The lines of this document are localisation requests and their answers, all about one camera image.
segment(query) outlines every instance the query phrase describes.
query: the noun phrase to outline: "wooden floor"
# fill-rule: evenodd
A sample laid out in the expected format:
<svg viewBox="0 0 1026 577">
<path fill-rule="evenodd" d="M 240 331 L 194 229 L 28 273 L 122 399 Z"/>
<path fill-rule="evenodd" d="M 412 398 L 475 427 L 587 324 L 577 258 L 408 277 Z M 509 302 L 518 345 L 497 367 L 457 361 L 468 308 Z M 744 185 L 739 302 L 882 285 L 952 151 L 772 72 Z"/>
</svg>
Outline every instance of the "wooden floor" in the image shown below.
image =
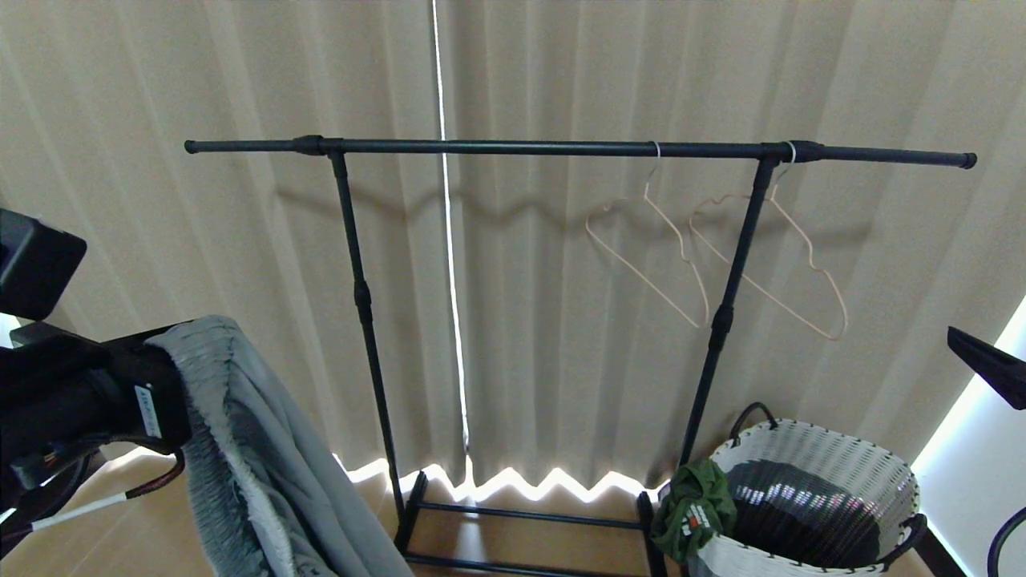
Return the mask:
<svg viewBox="0 0 1026 577">
<path fill-rule="evenodd" d="M 108 463 L 68 506 L 134 487 L 160 474 L 170 463 L 149 456 L 127 463 Z M 396 518 L 384 478 L 373 477 L 357 488 L 386 530 L 394 533 Z M 428 498 L 450 500 L 439 486 L 429 487 Z M 558 487 L 538 502 L 508 488 L 479 504 L 626 520 L 635 516 L 634 497 L 616 489 L 585 504 Z M 417 552 L 623 575 L 647 574 L 644 547 L 635 531 L 494 516 L 475 518 L 432 510 L 420 514 L 410 543 L 410 549 Z M 671 575 L 677 575 L 669 565 Z M 419 576 L 461 573 L 419 566 L 413 569 Z M 30 535 L 0 564 L 2 577 L 49 575 L 212 575 L 193 528 L 184 478 L 154 494 Z M 902 557 L 889 575 L 931 577 L 914 553 Z"/>
</svg>

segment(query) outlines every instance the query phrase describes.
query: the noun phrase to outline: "clothes rack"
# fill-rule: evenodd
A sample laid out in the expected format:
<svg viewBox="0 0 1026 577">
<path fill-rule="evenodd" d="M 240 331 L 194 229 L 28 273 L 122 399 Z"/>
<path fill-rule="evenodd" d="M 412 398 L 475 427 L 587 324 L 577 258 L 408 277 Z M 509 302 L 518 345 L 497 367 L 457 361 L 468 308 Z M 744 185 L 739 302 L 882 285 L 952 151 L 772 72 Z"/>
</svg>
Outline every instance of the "clothes rack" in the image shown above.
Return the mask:
<svg viewBox="0 0 1026 577">
<path fill-rule="evenodd" d="M 399 529 L 396 532 L 395 544 L 408 562 L 437 567 L 542 577 L 605 575 L 529 565 L 484 563 L 439 557 L 409 551 L 409 541 L 413 534 L 413 527 L 417 524 L 418 512 L 421 509 L 434 509 L 640 531 L 645 543 L 645 553 L 650 574 L 654 577 L 666 576 L 666 565 L 663 554 L 648 539 L 653 507 L 652 501 L 645 492 L 642 492 L 637 498 L 637 522 L 433 503 L 424 499 L 428 479 L 423 471 L 418 475 L 409 498 L 405 502 L 403 501 L 402 492 L 399 488 L 399 471 L 396 466 L 395 445 L 392 439 L 392 425 L 386 402 L 385 385 L 382 380 L 381 362 L 378 357 L 378 342 L 374 338 L 373 317 L 370 310 L 370 288 L 363 274 L 363 261 L 356 232 L 356 218 L 353 213 L 353 201 L 349 190 L 349 174 L 346 168 L 345 157 L 348 153 L 655 157 L 657 156 L 657 148 L 652 142 L 349 140 L 325 139 L 314 134 L 292 140 L 186 141 L 185 148 L 190 154 L 200 152 L 295 152 L 310 156 L 327 156 L 331 160 L 339 189 L 339 201 L 342 205 L 350 262 L 353 268 L 354 300 L 359 313 L 360 324 L 363 329 L 367 360 L 370 364 L 371 384 L 373 386 L 374 400 L 378 407 L 378 416 L 385 444 L 385 457 L 388 461 L 389 480 L 395 499 L 396 512 L 399 516 Z M 687 428 L 680 451 L 680 464 L 688 461 L 695 447 L 699 425 L 702 421 L 706 401 L 709 398 L 709 391 L 712 388 L 713 376 L 716 373 L 716 363 L 719 360 L 720 351 L 723 350 L 726 336 L 734 322 L 734 302 L 738 294 L 738 287 L 741 284 L 742 273 L 744 272 L 745 262 L 748 259 L 748 253 L 752 245 L 755 228 L 758 224 L 759 211 L 777 165 L 781 162 L 799 163 L 819 160 L 856 160 L 972 168 L 977 161 L 976 154 L 973 153 L 832 147 L 808 141 L 763 144 L 660 143 L 659 149 L 661 156 L 664 157 L 737 158 L 758 161 L 755 178 L 752 183 L 751 198 L 749 199 L 745 220 L 738 238 L 738 247 L 735 251 L 734 260 L 731 264 L 726 286 L 723 291 L 723 299 L 713 316 L 709 336 L 709 350 L 706 354 L 705 363 L 702 367 L 698 390 L 696 391 L 690 416 L 687 420 Z"/>
</svg>

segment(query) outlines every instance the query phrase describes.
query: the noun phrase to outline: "basket handle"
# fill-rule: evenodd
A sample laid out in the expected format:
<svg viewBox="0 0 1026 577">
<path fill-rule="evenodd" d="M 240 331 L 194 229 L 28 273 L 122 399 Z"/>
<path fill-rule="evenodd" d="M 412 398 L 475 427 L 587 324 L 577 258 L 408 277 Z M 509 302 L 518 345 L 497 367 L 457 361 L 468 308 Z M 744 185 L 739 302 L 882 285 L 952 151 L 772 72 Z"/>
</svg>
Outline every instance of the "basket handle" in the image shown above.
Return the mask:
<svg viewBox="0 0 1026 577">
<path fill-rule="evenodd" d="M 911 527 L 912 532 L 908 534 L 908 538 L 905 539 L 905 542 L 895 547 L 893 551 L 880 560 L 880 563 L 883 564 L 883 571 L 891 569 L 892 563 L 898 561 L 898 557 L 908 552 L 908 550 L 912 547 L 916 546 L 926 534 L 926 515 L 922 513 L 915 513 L 902 522 L 901 525 L 902 527 Z"/>
<path fill-rule="evenodd" d="M 734 445 L 732 445 L 732 447 L 737 447 L 737 446 L 741 445 L 741 436 L 740 436 L 741 435 L 741 427 L 744 426 L 745 419 L 747 419 L 748 416 L 752 414 L 752 411 L 755 411 L 756 409 L 761 409 L 762 412 L 765 413 L 766 418 L 770 419 L 770 428 L 771 429 L 776 429 L 777 428 L 777 419 L 773 418 L 773 413 L 771 413 L 770 410 L 766 409 L 765 405 L 762 405 L 759 401 L 755 401 L 755 402 L 749 405 L 747 409 L 745 409 L 744 411 L 741 412 L 741 416 L 738 417 L 737 422 L 735 422 L 734 426 L 731 427 L 731 438 L 734 439 Z"/>
</svg>

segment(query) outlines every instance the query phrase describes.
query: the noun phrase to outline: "curtain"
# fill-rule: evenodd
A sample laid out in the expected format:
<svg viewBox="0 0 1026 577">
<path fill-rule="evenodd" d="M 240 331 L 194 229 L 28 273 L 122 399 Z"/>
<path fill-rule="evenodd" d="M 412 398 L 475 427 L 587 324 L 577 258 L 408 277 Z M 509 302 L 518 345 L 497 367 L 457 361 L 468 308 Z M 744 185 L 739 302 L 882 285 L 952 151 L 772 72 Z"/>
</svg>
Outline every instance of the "curtain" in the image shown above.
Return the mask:
<svg viewBox="0 0 1026 577">
<path fill-rule="evenodd" d="M 182 143 L 438 138 L 432 54 L 426 2 L 4 3 L 0 203 L 89 244 L 55 322 L 229 315 L 347 467 L 381 458 L 329 163 Z M 459 476 L 439 161 L 348 163 L 399 462 Z"/>
<path fill-rule="evenodd" d="M 973 170 L 799 165 L 778 199 L 832 272 L 851 328 L 828 342 L 749 285 L 738 296 L 696 455 L 738 412 L 879 443 L 913 459 L 969 373 L 958 325 L 997 336 L 1026 292 L 1026 12 L 1015 3 L 439 4 L 451 139 L 762 142 L 976 151 Z M 649 486 L 676 463 L 709 329 L 696 330 L 585 232 L 689 314 L 702 300 L 678 240 L 641 195 L 653 159 L 448 157 L 470 454 L 478 480 L 561 467 Z M 705 198 L 745 194 L 755 163 L 659 163 L 653 197 L 687 233 Z M 700 232 L 733 255 L 744 203 Z M 727 266 L 693 234 L 711 305 Z M 748 274 L 828 332 L 829 284 L 768 207 Z"/>
</svg>

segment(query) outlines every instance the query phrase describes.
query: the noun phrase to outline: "gray blanket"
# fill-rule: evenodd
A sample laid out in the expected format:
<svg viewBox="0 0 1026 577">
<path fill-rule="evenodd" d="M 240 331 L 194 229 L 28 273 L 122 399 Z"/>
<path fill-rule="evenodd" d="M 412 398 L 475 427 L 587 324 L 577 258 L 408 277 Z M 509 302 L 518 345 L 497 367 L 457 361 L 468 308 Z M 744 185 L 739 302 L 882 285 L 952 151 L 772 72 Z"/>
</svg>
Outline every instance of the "gray blanket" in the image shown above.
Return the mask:
<svg viewBox="0 0 1026 577">
<path fill-rule="evenodd" d="M 207 316 L 147 342 L 185 383 L 189 501 L 218 575 L 412 575 L 235 321 Z"/>
</svg>

